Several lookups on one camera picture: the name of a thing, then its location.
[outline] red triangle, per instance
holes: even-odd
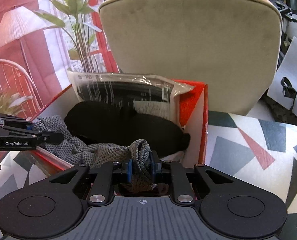
[[[275,159],[266,150],[264,150],[256,141],[254,141],[250,136],[248,136],[244,131],[242,131],[240,128],[238,128],[238,130],[240,131],[245,141],[249,145],[250,149],[254,153],[263,170],[268,168],[275,161]]]

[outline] chair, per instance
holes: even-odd
[[[36,87],[26,72],[26,70],[19,64],[0,59],[0,93],[9,93],[10,95],[19,93],[21,97],[32,96],[21,104],[23,110],[18,116],[23,118],[31,118],[40,111],[40,106],[34,93]]]
[[[282,18],[268,0],[106,0],[99,14],[124,73],[203,81],[210,110],[245,115],[273,80]]]

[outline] silver pivot bolt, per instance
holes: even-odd
[[[90,201],[93,203],[101,203],[105,200],[105,197],[102,195],[93,195],[90,196]]]
[[[182,203],[189,203],[193,200],[193,197],[190,195],[180,195],[177,197],[177,200]]]

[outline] table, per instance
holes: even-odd
[[[205,163],[278,195],[289,213],[280,238],[297,240],[296,126],[209,112]],[[0,199],[57,172],[28,152],[9,152],[1,165]]]

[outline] plastic bag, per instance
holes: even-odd
[[[79,101],[105,102],[117,107],[134,106],[179,124],[179,95],[194,86],[154,74],[80,73],[67,71]]]

